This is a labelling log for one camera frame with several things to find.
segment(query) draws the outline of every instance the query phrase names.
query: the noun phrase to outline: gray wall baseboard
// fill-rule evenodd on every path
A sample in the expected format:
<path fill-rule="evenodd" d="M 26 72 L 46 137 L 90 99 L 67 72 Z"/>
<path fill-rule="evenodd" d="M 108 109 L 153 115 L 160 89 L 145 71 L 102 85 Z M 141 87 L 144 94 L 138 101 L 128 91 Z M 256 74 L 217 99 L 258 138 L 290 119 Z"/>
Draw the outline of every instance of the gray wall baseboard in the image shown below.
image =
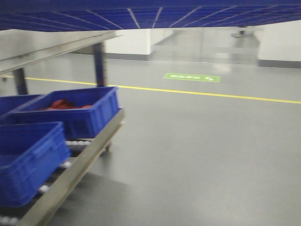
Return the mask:
<path fill-rule="evenodd" d="M 259 67 L 283 67 L 301 69 L 301 61 L 258 60 Z"/>
<path fill-rule="evenodd" d="M 115 60 L 144 60 L 148 61 L 151 59 L 152 54 L 123 54 L 123 53 L 106 53 L 107 59 Z"/>

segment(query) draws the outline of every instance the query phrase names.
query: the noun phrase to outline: metal support leg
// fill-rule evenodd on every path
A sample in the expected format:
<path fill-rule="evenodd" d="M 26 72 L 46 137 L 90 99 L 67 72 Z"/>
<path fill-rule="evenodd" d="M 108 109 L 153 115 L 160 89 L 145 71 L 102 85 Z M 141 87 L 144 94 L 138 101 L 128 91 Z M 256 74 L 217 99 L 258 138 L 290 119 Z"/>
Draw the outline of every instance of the metal support leg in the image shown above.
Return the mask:
<path fill-rule="evenodd" d="M 100 42 L 93 45 L 95 73 L 96 73 L 96 85 L 97 87 L 104 87 L 108 85 L 107 82 L 107 70 L 104 57 L 104 43 Z"/>
<path fill-rule="evenodd" d="M 24 68 L 14 70 L 13 75 L 15 78 L 16 90 L 17 90 L 18 95 L 28 94 L 27 85 L 26 85 L 26 81 L 25 81 Z"/>

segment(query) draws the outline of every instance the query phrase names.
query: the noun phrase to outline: metal shelf edge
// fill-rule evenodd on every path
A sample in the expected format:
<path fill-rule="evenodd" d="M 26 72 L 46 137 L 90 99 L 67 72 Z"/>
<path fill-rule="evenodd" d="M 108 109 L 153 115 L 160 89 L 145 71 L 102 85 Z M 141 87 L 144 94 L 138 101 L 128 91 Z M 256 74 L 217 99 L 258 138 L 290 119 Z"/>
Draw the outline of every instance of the metal shelf edge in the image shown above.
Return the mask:
<path fill-rule="evenodd" d="M 44 226 L 62 205 L 77 183 L 87 173 L 92 163 L 103 152 L 122 125 L 124 109 L 120 109 L 106 127 L 77 157 L 73 164 L 18 222 L 17 226 Z"/>

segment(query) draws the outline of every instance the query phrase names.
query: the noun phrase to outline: stainless steel frame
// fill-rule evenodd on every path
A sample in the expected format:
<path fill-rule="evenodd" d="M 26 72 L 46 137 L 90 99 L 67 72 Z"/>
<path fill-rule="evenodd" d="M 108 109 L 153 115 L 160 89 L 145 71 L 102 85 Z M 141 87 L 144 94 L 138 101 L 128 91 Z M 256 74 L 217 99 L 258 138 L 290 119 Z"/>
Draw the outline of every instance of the stainless steel frame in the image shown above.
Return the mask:
<path fill-rule="evenodd" d="M 57 34 L 51 34 L 51 37 L 49 37 L 49 33 L 43 33 L 43 35 L 41 35 L 40 32 L 32 32 L 29 37 L 27 34 L 26 40 L 24 40 L 23 43 L 19 43 L 17 41 L 22 42 L 22 40 L 14 40 L 12 38 L 11 41 L 8 41 L 0 32 L 0 74 L 116 37 L 114 31 L 93 32 L 90 36 L 83 36 L 82 33 L 85 32 L 74 33 L 72 36 L 70 32 L 59 32 Z M 42 45 L 45 39 L 49 38 L 53 38 L 54 40 L 47 45 Z"/>
<path fill-rule="evenodd" d="M 44 226 L 62 205 L 77 183 L 86 174 L 92 163 L 105 151 L 114 134 L 122 125 L 124 110 L 120 109 L 107 126 L 76 158 L 73 164 L 53 183 L 31 207 L 17 226 Z"/>

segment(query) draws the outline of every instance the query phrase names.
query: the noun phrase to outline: metal rack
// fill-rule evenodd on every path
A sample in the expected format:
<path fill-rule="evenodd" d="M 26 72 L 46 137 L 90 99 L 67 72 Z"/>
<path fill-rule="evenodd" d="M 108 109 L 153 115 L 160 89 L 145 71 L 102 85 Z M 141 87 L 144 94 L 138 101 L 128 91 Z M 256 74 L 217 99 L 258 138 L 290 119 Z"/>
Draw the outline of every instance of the metal rack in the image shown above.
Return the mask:
<path fill-rule="evenodd" d="M 102 42 L 114 38 L 114 32 L 51 34 L 9 31 L 9 33 L 7 37 L 12 37 L 10 40 L 0 34 L 0 49 L 10 49 L 10 51 L 0 54 L 0 74 L 14 72 L 18 94 L 27 93 L 24 66 L 91 45 L 93 45 L 94 49 L 97 86 L 102 87 L 106 85 L 105 58 Z M 48 43 L 34 43 L 37 37 L 40 40 L 48 40 Z M 22 38 L 24 38 L 23 48 L 14 48 L 18 44 L 17 40 Z M 51 188 L 45 194 L 22 208 L 1 208 L 0 215 L 22 217 L 17 226 L 44 226 L 87 173 L 92 163 L 103 152 L 109 150 L 111 139 L 121 127 L 123 118 L 124 110 L 120 109 L 106 127 L 93 139 L 91 144 L 84 148 L 76 158 L 72 158 L 72 165 L 65 171 L 60 172 L 59 175 L 56 174 Z"/>

